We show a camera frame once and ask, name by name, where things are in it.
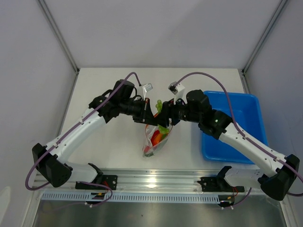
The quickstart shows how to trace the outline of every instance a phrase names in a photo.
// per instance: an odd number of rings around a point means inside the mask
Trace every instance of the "clear plastic bag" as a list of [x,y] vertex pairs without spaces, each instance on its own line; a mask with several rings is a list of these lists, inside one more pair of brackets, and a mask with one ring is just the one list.
[[145,139],[144,139],[144,145],[143,145],[143,156],[144,157],[151,157],[155,155],[157,152],[159,152],[165,143],[167,142],[169,135],[171,133],[173,126],[169,126],[169,133],[166,134],[165,138],[163,138],[159,143],[153,145],[152,144],[152,137],[155,134],[156,131],[159,130],[158,126],[153,126],[153,125],[146,125],[145,126]]

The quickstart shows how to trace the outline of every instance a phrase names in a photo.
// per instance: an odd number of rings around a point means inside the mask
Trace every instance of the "white panel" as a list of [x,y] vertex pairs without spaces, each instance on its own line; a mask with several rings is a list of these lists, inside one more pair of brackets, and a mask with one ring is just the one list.
[[47,0],[80,67],[243,68],[279,0]]
[[[248,79],[257,95],[270,146],[303,161],[303,1],[290,1],[251,66]],[[299,171],[303,174],[303,165]],[[292,192],[302,192],[296,180]],[[302,214],[303,198],[295,198]]]
[[3,227],[18,227],[31,195],[31,148],[55,136],[74,73],[34,0],[0,2],[0,191],[11,187]]

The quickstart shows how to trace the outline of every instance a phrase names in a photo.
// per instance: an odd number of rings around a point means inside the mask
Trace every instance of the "blue tray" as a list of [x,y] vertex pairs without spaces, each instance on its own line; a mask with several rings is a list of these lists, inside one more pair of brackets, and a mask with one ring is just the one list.
[[[231,115],[224,92],[205,91],[204,94],[208,96],[213,109]],[[257,97],[240,93],[228,94],[237,123],[250,135],[268,145]],[[202,154],[208,160],[253,164],[236,149],[204,133],[202,133]]]

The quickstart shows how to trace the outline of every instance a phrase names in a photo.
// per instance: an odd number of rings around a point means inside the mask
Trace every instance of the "red pepper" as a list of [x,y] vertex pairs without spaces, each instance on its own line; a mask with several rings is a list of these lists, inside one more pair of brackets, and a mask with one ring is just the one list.
[[160,133],[159,130],[156,130],[156,131],[153,133],[153,135],[152,135],[152,137],[151,137],[151,143],[153,142],[153,140],[155,139],[155,137],[156,137],[159,133]]
[[152,145],[156,146],[158,143],[162,141],[163,134],[159,133],[152,141]]

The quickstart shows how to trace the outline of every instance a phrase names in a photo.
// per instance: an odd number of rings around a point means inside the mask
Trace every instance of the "white table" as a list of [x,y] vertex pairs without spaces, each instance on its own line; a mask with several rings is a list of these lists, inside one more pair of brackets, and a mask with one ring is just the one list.
[[[168,85],[193,71],[215,76],[229,92],[243,93],[237,69],[83,68],[78,75],[63,131],[78,120],[93,98],[112,89],[117,80],[124,79],[132,71],[138,74],[141,83],[152,83],[153,90],[148,93],[148,97],[155,112],[154,106],[158,99],[166,101],[173,97]],[[130,81],[137,85],[135,77],[131,77]],[[193,89],[221,91],[216,82],[201,75],[191,76],[182,84],[186,93]],[[144,127],[143,124],[134,123],[131,116],[121,114],[87,138],[70,157],[70,161],[80,164],[90,162],[100,168],[149,170],[220,170],[223,166],[230,165],[203,158],[201,131],[197,124],[190,122],[180,122],[174,127],[165,147],[156,156],[143,157]],[[254,167],[232,165],[242,168]]]

